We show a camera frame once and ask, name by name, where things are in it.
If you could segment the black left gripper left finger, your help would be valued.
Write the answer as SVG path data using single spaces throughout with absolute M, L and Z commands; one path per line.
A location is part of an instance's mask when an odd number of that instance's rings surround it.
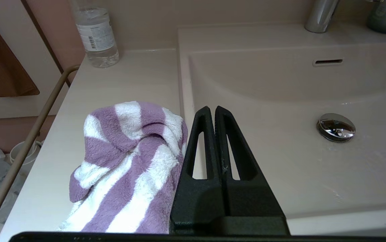
M 193 169 L 199 135 L 205 143 L 206 179 L 194 179 Z M 224 216 L 219 157 L 213 118 L 208 106 L 195 113 L 176 194 L 170 212 L 171 235 L 207 235 L 211 224 Z

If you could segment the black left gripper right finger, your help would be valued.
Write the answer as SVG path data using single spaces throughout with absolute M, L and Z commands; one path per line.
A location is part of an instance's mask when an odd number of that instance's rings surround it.
M 285 218 L 235 117 L 222 106 L 216 107 L 215 131 L 228 215 Z

